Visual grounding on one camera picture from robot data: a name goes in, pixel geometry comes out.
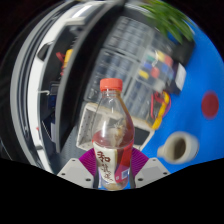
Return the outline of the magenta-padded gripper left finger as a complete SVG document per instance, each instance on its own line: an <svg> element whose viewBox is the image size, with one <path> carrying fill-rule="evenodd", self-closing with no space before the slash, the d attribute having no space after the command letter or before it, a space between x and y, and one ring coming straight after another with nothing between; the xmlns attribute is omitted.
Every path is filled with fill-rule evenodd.
<svg viewBox="0 0 224 224"><path fill-rule="evenodd" d="M99 174L94 149L88 150L79 159L71 158L58 176L81 187L97 189Z"/></svg>

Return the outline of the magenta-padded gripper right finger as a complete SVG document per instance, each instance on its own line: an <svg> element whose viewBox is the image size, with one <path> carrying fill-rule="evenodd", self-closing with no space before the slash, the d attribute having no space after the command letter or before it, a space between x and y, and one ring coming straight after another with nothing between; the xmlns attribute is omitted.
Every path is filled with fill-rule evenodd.
<svg viewBox="0 0 224 224"><path fill-rule="evenodd" d="M131 189L141 188L169 174L170 172L156 157L148 158L138 149L132 149L129 174Z"/></svg>

